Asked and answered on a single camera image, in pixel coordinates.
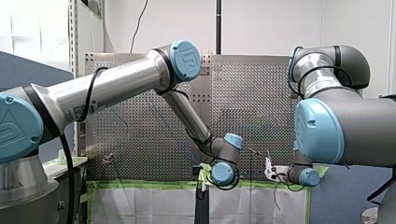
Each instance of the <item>robotic arm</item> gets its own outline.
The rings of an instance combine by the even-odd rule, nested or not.
[[[17,200],[24,204],[25,199],[47,187],[47,181],[38,183],[29,180],[29,184],[16,184],[18,181],[23,182],[25,174],[45,175],[41,163],[37,162],[40,144],[61,136],[68,124],[83,121],[89,115],[149,90],[155,90],[164,98],[198,148],[214,159],[211,170],[213,183],[230,186],[237,182],[236,163],[242,148],[242,138],[231,133],[227,133],[224,138],[213,137],[185,94],[177,90],[178,83],[195,79],[200,68],[201,58],[197,48],[191,42],[181,40],[152,49],[138,61],[111,69],[98,69],[90,76],[47,88],[31,84],[1,92],[1,217],[7,214],[1,212],[2,204]],[[35,158],[35,165],[26,162],[32,158]],[[15,167],[22,170],[6,174],[7,170]],[[24,193],[15,196],[15,192]],[[51,222],[40,220],[37,223]]]
[[[314,187],[319,178],[312,162],[393,168],[393,177],[367,200],[388,189],[378,223],[394,223],[396,95],[363,99],[370,67],[358,50],[347,46],[297,48],[289,75],[298,83],[294,91],[305,100],[295,110],[294,165],[287,178]]]

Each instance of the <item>gray cylinder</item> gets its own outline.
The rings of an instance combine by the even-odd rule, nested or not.
[[[23,201],[0,203],[2,224],[57,224],[59,219],[59,184],[49,182],[48,188]]]
[[[335,89],[315,95],[337,117],[345,149],[340,164],[392,167],[396,164],[396,103],[363,99],[355,91]]]

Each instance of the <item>black cable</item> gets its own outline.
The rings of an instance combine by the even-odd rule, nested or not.
[[[67,143],[66,137],[62,134],[60,137],[62,147],[64,148],[64,156],[66,157],[67,164],[67,173],[69,175],[69,205],[67,211],[67,224],[74,223],[74,210],[75,210],[75,177],[74,177],[74,168],[73,168],[73,159],[72,154],[70,153],[69,144]]]
[[[288,68],[288,86],[290,88],[290,90],[296,94],[299,94],[297,92],[297,90],[295,90],[292,86],[291,86],[291,81],[294,80],[293,78],[293,72],[294,72],[294,60],[296,57],[296,54],[298,52],[298,50],[303,49],[303,47],[298,46],[297,48],[294,49],[293,53],[290,55],[289,58],[289,68]]]
[[[396,176],[393,176],[391,179],[389,179],[384,185],[382,185],[379,189],[377,189],[374,193],[372,193],[370,196],[367,197],[367,201],[370,203],[375,203],[377,202],[373,201],[374,198],[378,197],[382,192],[384,192],[386,189],[388,189],[392,184],[396,182]]]
[[[180,90],[170,90],[170,91],[178,92],[178,93],[184,95],[188,100],[190,100],[189,95],[184,91],[180,91]]]
[[[274,188],[274,203],[275,203],[275,205],[276,205],[276,207],[277,207],[277,210],[279,210],[279,212],[281,212],[281,211],[280,211],[279,204],[277,204],[277,201],[276,201],[276,189],[277,189],[277,187],[279,187],[279,184],[280,184],[280,182],[277,182],[277,183],[276,183],[276,186],[275,186],[275,188]]]
[[[84,121],[84,120],[87,118],[87,116],[88,116],[88,110],[90,109],[90,103],[91,103],[91,95],[92,95],[93,83],[95,82],[96,77],[98,76],[99,72],[102,71],[102,70],[106,70],[106,69],[108,69],[108,67],[99,67],[99,68],[96,69],[95,72],[93,73],[92,78],[91,78],[91,84],[90,84],[90,87],[88,88],[87,96],[86,96],[86,98],[85,98],[84,110],[83,110],[82,116],[81,116],[81,118],[79,118],[78,122],[82,122],[82,121]]]
[[[91,84],[90,84],[90,87],[88,88],[87,96],[85,99],[83,114],[82,114],[81,118],[78,120],[78,122],[82,122],[85,120],[85,118],[87,118],[88,110],[90,108],[90,101],[91,101],[91,95],[92,95],[94,81],[96,80],[99,72],[101,70],[105,70],[105,69],[107,69],[107,67],[100,67],[100,68],[96,69],[96,71],[93,73],[92,79],[91,79]],[[74,210],[75,210],[74,205],[75,205],[75,196],[76,196],[76,190],[75,190],[76,183],[75,183],[75,177],[74,177],[74,172],[73,172],[73,170],[74,170],[73,158],[70,153],[70,148],[69,148],[67,139],[64,136],[64,134],[62,134],[59,138],[61,139],[62,147],[64,148],[64,156],[66,157],[67,173],[69,175],[69,177],[68,177],[68,179],[69,179],[69,205],[68,205],[66,223],[73,224],[74,223]]]
[[[314,67],[312,69],[309,69],[308,71],[306,71],[301,77],[300,80],[298,82],[298,87],[297,87],[297,94],[299,94],[299,96],[304,99],[304,95],[301,92],[301,87],[303,84],[304,79],[309,76],[312,72],[317,71],[317,70],[321,70],[321,69],[325,69],[325,68],[332,68],[332,69],[338,69],[339,71],[342,71],[347,79],[348,79],[348,87],[352,87],[353,83],[352,83],[352,76],[348,73],[347,70],[345,70],[342,67],[338,67],[338,66],[334,66],[334,65],[323,65],[323,66],[318,66],[318,67]]]
[[[139,20],[137,20],[137,27],[136,27],[136,30],[134,31],[134,37],[132,37],[131,50],[129,51],[129,53],[132,53],[132,50],[134,49],[134,38],[136,37],[137,32],[139,31],[140,20],[142,20],[142,16],[143,16],[143,14],[144,14],[145,11],[146,11],[146,8],[147,8],[147,6],[148,6],[148,3],[149,3],[149,0],[146,0],[145,6],[143,7],[142,12],[140,13]]]
[[[293,192],[299,192],[301,190],[303,190],[305,188],[305,186],[302,186],[300,189],[292,189],[290,186],[293,186],[294,184],[291,183],[289,184],[289,175],[290,175],[290,170],[293,168],[293,166],[291,166],[291,168],[289,168],[288,173],[284,174],[284,173],[280,173],[278,174],[275,171],[276,177],[279,179],[279,182],[282,183],[283,185],[285,185],[286,187],[288,187],[288,190],[293,191]],[[286,177],[286,183],[282,181],[282,179],[279,178],[280,175],[284,175]]]

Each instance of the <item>silver cylinder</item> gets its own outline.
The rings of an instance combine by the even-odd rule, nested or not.
[[[92,75],[89,75],[47,88],[32,84],[61,133],[68,124],[82,117],[91,80]],[[144,91],[164,90],[169,83],[170,73],[163,56],[150,50],[143,59],[107,69],[97,76],[89,114]]]
[[[210,137],[209,129],[192,108],[186,96],[177,91],[169,91],[163,94],[163,99],[172,108],[191,137],[200,142]]]
[[[0,205],[26,200],[48,186],[38,155],[0,164]]]
[[[59,184],[51,180],[34,197],[10,203],[0,203],[2,224],[57,224],[60,206]]]
[[[305,98],[309,98],[310,95],[324,88],[342,86],[332,68],[315,70],[303,77],[306,72],[315,67],[328,65],[333,65],[332,59],[321,53],[307,54],[294,65],[293,78],[296,82],[300,82],[301,78],[304,79],[300,91]]]

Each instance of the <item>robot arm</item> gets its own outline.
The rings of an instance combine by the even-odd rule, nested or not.
[[[396,103],[361,97],[370,68],[359,51],[347,46],[300,49],[290,60],[290,80],[305,99],[295,110],[292,183],[318,184],[318,174],[306,170],[312,162],[394,166]]]
[[[155,90],[171,106],[201,151],[216,159],[212,180],[219,186],[228,186],[237,178],[235,169],[242,139],[235,134],[214,138],[189,100],[176,91],[177,83],[195,79],[200,68],[197,48],[182,40],[98,74],[47,88],[32,84],[4,91],[0,94],[0,118],[2,109],[10,111],[15,119],[7,122],[25,137],[12,138],[9,132],[0,130],[0,162],[29,155],[38,145],[60,136],[68,124],[85,119],[87,92],[92,91],[88,110],[88,115],[92,115],[144,91]]]

